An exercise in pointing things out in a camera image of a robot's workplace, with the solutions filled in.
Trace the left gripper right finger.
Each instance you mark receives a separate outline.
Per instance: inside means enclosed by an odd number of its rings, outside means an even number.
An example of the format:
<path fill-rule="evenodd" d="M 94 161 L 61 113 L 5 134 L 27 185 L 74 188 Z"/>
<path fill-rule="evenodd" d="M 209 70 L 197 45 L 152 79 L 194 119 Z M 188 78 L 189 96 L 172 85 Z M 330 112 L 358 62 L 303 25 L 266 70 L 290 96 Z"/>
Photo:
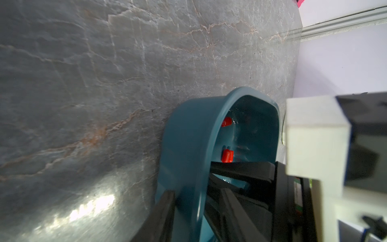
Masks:
<path fill-rule="evenodd" d="M 224 242 L 265 242 L 237 197 L 230 189 L 220 190 L 221 238 Z"/>

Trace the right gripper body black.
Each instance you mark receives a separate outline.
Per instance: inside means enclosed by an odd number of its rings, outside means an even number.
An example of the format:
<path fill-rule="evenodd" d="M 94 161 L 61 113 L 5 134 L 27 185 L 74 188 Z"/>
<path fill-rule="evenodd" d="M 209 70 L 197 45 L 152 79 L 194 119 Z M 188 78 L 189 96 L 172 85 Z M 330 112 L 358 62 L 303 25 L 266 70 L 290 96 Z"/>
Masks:
<path fill-rule="evenodd" d="M 311 241 L 310 180 L 287 175 L 283 163 L 211 163 L 205 219 L 218 242 L 221 189 L 234 193 L 265 242 Z"/>

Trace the teal plastic storage box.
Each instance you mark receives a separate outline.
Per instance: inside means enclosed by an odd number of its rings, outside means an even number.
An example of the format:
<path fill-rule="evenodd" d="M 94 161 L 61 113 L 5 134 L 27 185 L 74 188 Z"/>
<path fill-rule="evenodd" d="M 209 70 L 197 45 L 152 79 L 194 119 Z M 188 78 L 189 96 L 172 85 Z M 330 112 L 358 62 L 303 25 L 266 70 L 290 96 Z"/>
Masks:
<path fill-rule="evenodd" d="M 233 124 L 221 127 L 225 117 Z M 208 241 L 204 218 L 210 165 L 222 151 L 234 151 L 234 162 L 275 163 L 280 112 L 275 101 L 259 91 L 240 87 L 226 96 L 190 99 L 168 119 L 162 138 L 156 199 L 175 191 L 174 242 Z"/>

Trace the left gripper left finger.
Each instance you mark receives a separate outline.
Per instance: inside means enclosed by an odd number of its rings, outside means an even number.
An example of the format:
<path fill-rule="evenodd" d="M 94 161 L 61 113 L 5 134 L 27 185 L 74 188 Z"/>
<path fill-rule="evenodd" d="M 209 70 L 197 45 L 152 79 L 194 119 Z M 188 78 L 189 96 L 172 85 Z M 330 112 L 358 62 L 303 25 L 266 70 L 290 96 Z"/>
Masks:
<path fill-rule="evenodd" d="M 131 242 L 170 242 L 175 212 L 175 191 L 167 190 Z"/>

